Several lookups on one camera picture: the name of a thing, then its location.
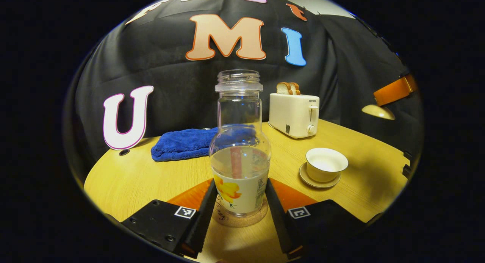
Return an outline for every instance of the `toaster knob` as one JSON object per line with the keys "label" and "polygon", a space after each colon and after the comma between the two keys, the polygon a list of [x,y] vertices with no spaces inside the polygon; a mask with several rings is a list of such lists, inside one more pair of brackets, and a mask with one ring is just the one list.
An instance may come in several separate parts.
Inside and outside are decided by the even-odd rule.
{"label": "toaster knob", "polygon": [[308,125],[307,132],[308,132],[309,134],[313,134],[313,133],[315,133],[315,126],[314,126],[314,125],[312,125],[312,124]]}

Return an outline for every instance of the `teacup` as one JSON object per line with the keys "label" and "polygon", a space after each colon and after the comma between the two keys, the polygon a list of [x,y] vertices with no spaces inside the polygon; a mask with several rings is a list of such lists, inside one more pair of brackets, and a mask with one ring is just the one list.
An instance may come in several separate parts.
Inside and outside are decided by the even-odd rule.
{"label": "teacup", "polygon": [[342,153],[317,147],[307,152],[307,173],[317,182],[329,182],[349,165]]}

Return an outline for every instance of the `toaster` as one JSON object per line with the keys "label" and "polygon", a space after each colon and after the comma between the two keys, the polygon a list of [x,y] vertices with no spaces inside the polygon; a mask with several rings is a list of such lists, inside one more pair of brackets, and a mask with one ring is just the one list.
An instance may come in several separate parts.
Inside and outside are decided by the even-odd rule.
{"label": "toaster", "polygon": [[293,138],[315,135],[320,98],[313,95],[270,94],[269,125]]}

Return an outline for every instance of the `wooden table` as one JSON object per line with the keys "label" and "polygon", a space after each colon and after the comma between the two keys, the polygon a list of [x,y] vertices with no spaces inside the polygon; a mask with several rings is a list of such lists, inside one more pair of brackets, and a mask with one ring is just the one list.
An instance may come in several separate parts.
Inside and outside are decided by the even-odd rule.
{"label": "wooden table", "polygon": [[[363,222],[390,206],[407,183],[402,168],[409,165],[402,151],[362,133],[319,120],[317,135],[293,139],[262,124],[272,146],[269,177],[317,201],[332,199]],[[153,199],[167,201],[213,174],[208,157],[156,163],[150,150],[159,137],[143,139],[125,156],[109,150],[87,176],[84,190],[103,211],[123,221]],[[314,147],[335,149],[349,161],[340,182],[317,189],[298,175],[305,153]],[[286,262],[271,210],[250,227],[230,228],[211,220],[202,253],[196,261],[214,263]]]}

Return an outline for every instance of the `letter m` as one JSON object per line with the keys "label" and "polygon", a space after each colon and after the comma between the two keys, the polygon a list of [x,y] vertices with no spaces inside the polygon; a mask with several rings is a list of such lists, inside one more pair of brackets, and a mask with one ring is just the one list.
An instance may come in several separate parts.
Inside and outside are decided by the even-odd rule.
{"label": "letter m", "polygon": [[201,14],[192,16],[191,21],[196,23],[194,46],[185,54],[188,60],[210,59],[215,51],[209,47],[211,38],[223,56],[228,57],[237,42],[241,39],[241,47],[236,55],[243,59],[265,59],[266,53],[261,47],[260,29],[264,23],[255,18],[241,18],[233,28],[214,14]]}

